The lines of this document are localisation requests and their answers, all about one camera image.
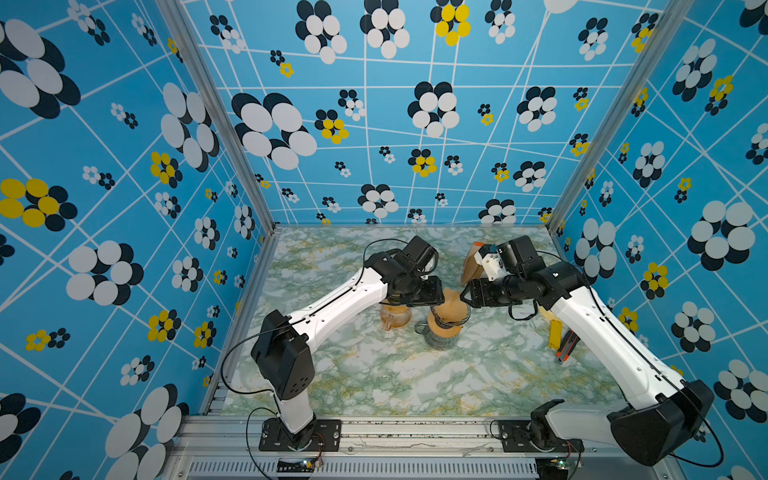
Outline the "grey glass carafe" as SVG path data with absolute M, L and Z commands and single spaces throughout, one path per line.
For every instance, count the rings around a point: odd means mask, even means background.
M 458 342 L 458 336 L 448 338 L 439 336 L 426 321 L 417 323 L 414 331 L 422 337 L 427 346 L 436 350 L 451 349 Z

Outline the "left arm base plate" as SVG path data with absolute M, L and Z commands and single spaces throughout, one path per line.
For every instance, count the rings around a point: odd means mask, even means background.
M 337 452 L 342 421 L 314 419 L 298 433 L 291 433 L 280 418 L 263 422 L 258 449 L 263 452 Z

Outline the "amber glass carafe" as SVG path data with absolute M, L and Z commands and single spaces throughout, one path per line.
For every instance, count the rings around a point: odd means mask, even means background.
M 405 305 L 382 304 L 380 318 L 386 331 L 406 326 L 412 319 L 412 309 Z

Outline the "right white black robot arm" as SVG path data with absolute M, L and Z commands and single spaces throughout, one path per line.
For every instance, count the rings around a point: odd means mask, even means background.
M 551 400 L 531 414 L 530 436 L 541 450 L 586 440 L 620 448 L 654 466 L 694 437 L 714 401 L 702 381 L 687 381 L 655 356 L 600 300 L 573 264 L 547 264 L 527 236 L 475 243 L 466 259 L 462 301 L 473 309 L 532 301 L 562 321 L 618 384 L 623 403 L 569 406 Z

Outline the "grey glass dripper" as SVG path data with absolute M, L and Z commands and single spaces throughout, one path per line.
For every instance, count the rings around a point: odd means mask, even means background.
M 439 329 L 443 330 L 449 330 L 452 328 L 460 328 L 464 324 L 468 322 L 468 320 L 471 318 L 471 310 L 468 309 L 466 315 L 461 319 L 457 321 L 447 321 L 444 320 L 436 310 L 435 306 L 430 306 L 430 313 L 428 315 L 428 318 L 431 319 L 431 322 Z

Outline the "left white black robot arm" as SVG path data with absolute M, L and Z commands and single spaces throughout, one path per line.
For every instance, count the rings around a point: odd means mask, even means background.
M 260 374 L 272 387 L 280 427 L 302 443 L 314 433 L 316 415 L 308 387 L 315 376 L 313 355 L 337 329 L 365 309 L 437 306 L 444 302 L 441 280 L 432 274 L 439 253 L 413 237 L 402 248 L 374 253 L 339 287 L 310 305 L 284 315 L 270 312 L 251 349 Z

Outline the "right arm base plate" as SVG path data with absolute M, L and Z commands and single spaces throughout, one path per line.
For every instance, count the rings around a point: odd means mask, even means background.
M 582 440 L 564 440 L 537 436 L 526 420 L 492 420 L 489 433 L 498 440 L 505 453 L 557 453 L 575 455 L 584 452 Z

